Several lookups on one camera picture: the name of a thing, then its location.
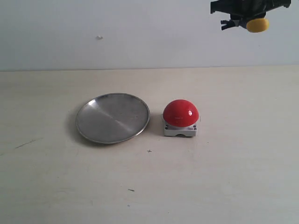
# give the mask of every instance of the mark on table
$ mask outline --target mark on table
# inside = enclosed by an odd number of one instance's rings
[[[29,142],[26,142],[26,143],[24,143],[24,144],[22,144],[22,145],[20,145],[20,146],[18,146],[18,147],[16,147],[16,148],[14,148],[14,149],[21,148],[21,147],[23,147],[23,146],[25,146],[25,145],[28,145],[28,144],[30,144],[30,143],[32,143],[32,142],[35,142],[35,141],[38,141],[38,140],[41,140],[41,139],[43,139],[43,138],[33,139],[33,140],[31,140],[31,141],[29,141]]]

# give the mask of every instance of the red button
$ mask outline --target red button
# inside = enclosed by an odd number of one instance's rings
[[[172,126],[188,127],[196,123],[199,113],[193,103],[184,99],[177,99],[165,107],[163,118]]]

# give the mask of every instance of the white table surface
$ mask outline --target white table surface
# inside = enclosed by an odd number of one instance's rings
[[[101,147],[74,119],[110,92],[152,117]],[[0,93],[1,224],[299,223],[299,66],[2,72]],[[163,136],[177,98],[197,106],[199,136]]]

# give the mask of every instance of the plate rim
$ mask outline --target plate rim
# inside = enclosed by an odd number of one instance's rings
[[[79,128],[79,126],[78,126],[78,117],[79,117],[80,113],[82,112],[82,110],[83,110],[86,106],[88,106],[88,104],[89,104],[91,101],[93,101],[93,100],[95,100],[95,99],[98,99],[98,98],[101,98],[101,97],[104,97],[104,96],[111,96],[111,95],[126,95],[126,96],[134,97],[134,98],[140,100],[140,101],[145,105],[145,107],[146,107],[146,109],[147,109],[147,112],[148,112],[147,121],[145,122],[143,128],[142,128],[139,132],[137,132],[136,134],[130,136],[129,138],[126,138],[126,139],[123,139],[123,140],[120,140],[120,141],[104,142],[104,141],[97,141],[97,140],[94,140],[94,139],[91,139],[91,138],[87,137],[86,135],[84,135],[84,134],[80,131],[80,128]],[[80,110],[78,111],[78,113],[77,113],[77,115],[76,115],[76,121],[75,121],[75,122],[76,122],[77,130],[79,131],[80,135],[83,136],[85,139],[87,139],[87,140],[89,140],[89,141],[92,141],[92,142],[95,142],[95,143],[99,143],[99,144],[112,145],[112,144],[120,143],[120,142],[123,142],[123,141],[127,141],[127,140],[129,140],[129,139],[131,139],[131,138],[133,138],[133,137],[136,137],[137,135],[139,135],[141,132],[144,131],[144,129],[145,129],[146,126],[148,125],[149,121],[150,121],[150,109],[149,109],[148,105],[147,105],[142,99],[140,99],[139,97],[134,96],[134,95],[132,95],[132,94],[121,93],[121,92],[115,92],[115,93],[107,93],[107,94],[103,94],[103,95],[97,96],[97,97],[95,97],[95,98],[89,100],[89,101],[88,101],[87,103],[85,103],[85,104],[80,108]]]

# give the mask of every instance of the stainless steel plate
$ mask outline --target stainless steel plate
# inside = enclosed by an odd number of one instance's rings
[[[84,105],[77,114],[77,129],[90,141],[114,144],[141,133],[150,120],[148,106],[141,99],[110,93]]]

